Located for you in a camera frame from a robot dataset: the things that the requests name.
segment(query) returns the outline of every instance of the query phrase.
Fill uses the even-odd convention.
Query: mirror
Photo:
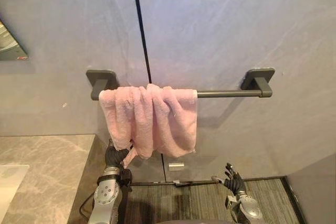
[[[27,54],[0,20],[0,60],[26,60]]]

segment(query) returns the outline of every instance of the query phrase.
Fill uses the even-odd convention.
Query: gray wall
[[[0,62],[0,135],[95,133],[106,141],[85,72],[112,69],[123,86],[148,83],[134,0],[0,0],[0,15],[29,55]],[[164,180],[159,155],[134,163],[135,180]]]
[[[196,153],[167,179],[293,173],[335,153],[335,0],[141,0],[152,80],[236,89],[274,67],[270,99],[199,99]]]
[[[336,154],[288,176],[308,223],[336,223]]]

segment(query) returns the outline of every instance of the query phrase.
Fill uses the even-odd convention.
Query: black robotic glove
[[[225,168],[228,170],[225,171],[226,176],[229,177],[229,179],[225,179],[224,181],[224,186],[227,187],[229,190],[231,190],[233,192],[234,195],[237,194],[237,192],[239,191],[245,191],[246,192],[246,187],[244,184],[243,179],[241,178],[241,176],[239,175],[239,173],[237,173],[234,169],[233,169],[233,165],[226,163]]]
[[[109,146],[105,152],[105,165],[108,166],[115,166],[120,169],[123,169],[122,165],[120,164],[121,161],[127,156],[129,150],[123,149],[117,151],[114,146]]]

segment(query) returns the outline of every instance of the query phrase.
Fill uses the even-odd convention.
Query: towel bar
[[[272,78],[275,69],[261,68],[249,70],[240,85],[240,90],[209,90],[198,91],[198,98],[220,98],[220,97],[271,97],[273,92],[268,82]],[[91,98],[99,100],[99,93],[106,89],[119,87],[117,76],[110,70],[88,70],[86,75],[92,85]]]

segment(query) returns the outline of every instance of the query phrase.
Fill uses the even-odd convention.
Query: vanity
[[[104,148],[95,135],[0,137],[0,179],[23,177],[1,224],[86,223],[78,210],[97,187]]]

